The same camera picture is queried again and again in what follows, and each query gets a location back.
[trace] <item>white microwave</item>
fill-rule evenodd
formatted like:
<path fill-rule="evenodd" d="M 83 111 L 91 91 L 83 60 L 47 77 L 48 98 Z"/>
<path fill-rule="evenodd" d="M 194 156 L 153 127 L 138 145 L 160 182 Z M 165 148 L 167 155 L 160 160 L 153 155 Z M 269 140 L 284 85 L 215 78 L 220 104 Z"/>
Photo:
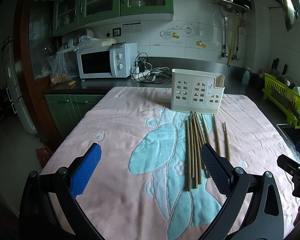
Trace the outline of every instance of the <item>white microwave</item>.
<path fill-rule="evenodd" d="M 137 43 L 113 44 L 77 51 L 80 78 L 128 77 L 135 70 L 137 56 Z"/>

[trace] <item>blue gripper pad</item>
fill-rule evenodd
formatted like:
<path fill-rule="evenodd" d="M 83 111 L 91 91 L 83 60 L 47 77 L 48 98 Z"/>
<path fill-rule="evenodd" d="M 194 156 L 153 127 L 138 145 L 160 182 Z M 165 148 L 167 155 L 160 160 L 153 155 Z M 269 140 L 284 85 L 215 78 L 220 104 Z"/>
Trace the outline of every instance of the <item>blue gripper pad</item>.
<path fill-rule="evenodd" d="M 209 144 L 202 145 L 200 153 L 201 160 L 206 165 L 218 191 L 220 194 L 229 197 L 231 194 L 232 178 L 226 168 L 221 164 L 219 156 Z"/>
<path fill-rule="evenodd" d="M 83 193 L 100 159 L 101 147 L 95 144 L 88 150 L 84 160 L 71 177 L 70 193 L 73 198 Z"/>

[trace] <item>green dish rack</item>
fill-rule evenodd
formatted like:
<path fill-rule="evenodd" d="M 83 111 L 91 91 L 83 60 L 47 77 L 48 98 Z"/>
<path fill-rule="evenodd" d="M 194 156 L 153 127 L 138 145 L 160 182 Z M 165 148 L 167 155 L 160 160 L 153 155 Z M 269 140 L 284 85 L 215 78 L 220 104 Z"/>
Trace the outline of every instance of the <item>green dish rack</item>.
<path fill-rule="evenodd" d="M 298 95 L 295 91 L 288 88 L 286 85 L 277 81 L 274 76 L 269 74 L 264 74 L 265 76 L 265 88 L 262 90 L 264 93 L 264 99 L 271 99 L 287 116 L 287 123 L 293 124 L 296 129 L 300 128 L 300 95 Z M 280 102 L 278 102 L 272 95 L 271 89 L 274 88 L 280 94 L 284 95 L 288 101 L 290 101 L 299 114 L 299 118 L 297 118 L 289 109 L 286 109 Z"/>

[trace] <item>pipe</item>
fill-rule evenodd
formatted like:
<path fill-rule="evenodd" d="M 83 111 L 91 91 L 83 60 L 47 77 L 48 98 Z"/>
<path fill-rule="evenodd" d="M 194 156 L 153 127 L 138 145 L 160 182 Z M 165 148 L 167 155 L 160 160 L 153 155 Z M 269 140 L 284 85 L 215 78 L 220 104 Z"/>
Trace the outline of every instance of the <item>pipe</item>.
<path fill-rule="evenodd" d="M 232 57 L 232 59 L 234 60 L 239 60 L 239 57 L 238 57 L 238 51 L 239 51 L 239 28 L 240 27 L 243 27 L 243 19 L 244 19 L 244 11 L 241 12 L 241 15 L 242 15 L 242 22 L 241 22 L 241 25 L 238 26 L 238 33 L 237 33 L 237 48 L 236 48 L 236 51 L 235 51 L 235 55 Z"/>
<path fill-rule="evenodd" d="M 221 10 L 221 5 L 220 5 L 220 13 L 223 17 L 223 23 L 224 23 L 224 26 L 225 26 L 225 43 L 222 45 L 222 48 L 223 48 L 223 52 L 221 52 L 221 55 L 222 57 L 228 57 L 228 54 L 227 54 L 227 28 L 226 28 L 226 18 L 225 16 L 223 15 L 222 13 L 222 10 Z"/>
<path fill-rule="evenodd" d="M 232 59 L 233 46 L 234 46 L 234 42 L 235 42 L 235 32 L 237 31 L 238 24 L 239 24 L 239 14 L 237 14 L 237 16 L 235 18 L 235 24 L 234 24 L 234 29 L 233 29 L 233 33 L 232 33 L 232 39 L 231 39 L 230 55 L 228 57 L 228 62 L 227 62 L 228 66 L 230 66 L 230 61 Z"/>

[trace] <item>chopstick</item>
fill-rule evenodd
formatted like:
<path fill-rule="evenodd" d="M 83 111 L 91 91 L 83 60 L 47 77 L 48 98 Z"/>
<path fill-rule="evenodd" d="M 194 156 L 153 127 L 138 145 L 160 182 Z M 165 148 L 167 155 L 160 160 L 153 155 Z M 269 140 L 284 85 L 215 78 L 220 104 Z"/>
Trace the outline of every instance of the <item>chopstick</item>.
<path fill-rule="evenodd" d="M 219 141 L 218 127 L 217 127 L 217 121 L 216 121 L 216 115 L 215 114 L 213 114 L 213 121 L 214 121 L 214 127 L 216 129 L 218 155 L 221 156 L 220 141 Z"/>
<path fill-rule="evenodd" d="M 195 181 L 195 188 L 198 188 L 198 160 L 197 160 L 197 143 L 196 143 L 196 136 L 195 136 L 195 122 L 194 119 L 191 119 L 192 122 L 192 138 L 194 139 L 193 141 L 193 152 L 194 152 L 194 181 Z"/>
<path fill-rule="evenodd" d="M 194 127 L 194 136 L 195 136 L 195 144 L 196 144 L 196 157 L 197 157 L 197 176 L 198 176 L 198 184 L 202 184 L 202 177 L 201 177 L 201 158 L 200 158 L 200 142 L 199 142 L 199 135 L 198 135 L 198 127 Z"/>
<path fill-rule="evenodd" d="M 228 133 L 227 133 L 226 122 L 225 122 L 225 132 L 226 132 L 226 147 L 227 147 L 226 158 L 230 162 L 230 146 L 229 146 L 229 137 L 228 137 Z"/>
<path fill-rule="evenodd" d="M 209 138 L 209 132 L 208 132 L 208 127 L 207 127 L 206 119 L 203 117 L 202 114 L 201 114 L 201 118 L 202 118 L 202 122 L 203 122 L 204 132 L 205 132 L 205 134 L 206 134 L 206 136 L 207 136 L 207 142 L 208 142 L 209 144 L 211 144 L 211 143 L 210 143 L 210 138 Z"/>
<path fill-rule="evenodd" d="M 191 149 L 190 149 L 189 120 L 187 120 L 187 152 L 188 152 L 188 191 L 190 191 L 191 190 Z"/>
<path fill-rule="evenodd" d="M 190 118 L 189 121 L 189 137 L 190 137 L 190 155 L 191 155 L 191 178 L 194 178 L 194 145 L 193 145 L 193 127 L 192 127 L 192 121 Z"/>
<path fill-rule="evenodd" d="M 203 136 L 203 133 L 202 133 L 202 130 L 201 130 L 201 127 L 200 127 L 200 124 L 199 124 L 199 119 L 198 119 L 198 116 L 197 116 L 197 113 L 196 112 L 191 112 L 192 115 L 194 116 L 195 120 L 196 120 L 196 125 L 197 125 L 197 131 L 200 131 L 198 132 L 198 136 L 201 138 L 200 139 L 200 143 L 199 143 L 199 159 L 198 159 L 198 162 L 200 162 L 200 166 L 202 167 L 202 169 L 206 170 L 206 165 L 204 165 L 204 163 L 202 162 L 202 165 L 201 165 L 201 147 L 203 144 L 205 144 L 205 140 L 204 140 L 204 136 Z M 210 173 L 207 171 L 206 173 L 206 177 L 209 179 L 211 178 L 210 176 Z"/>

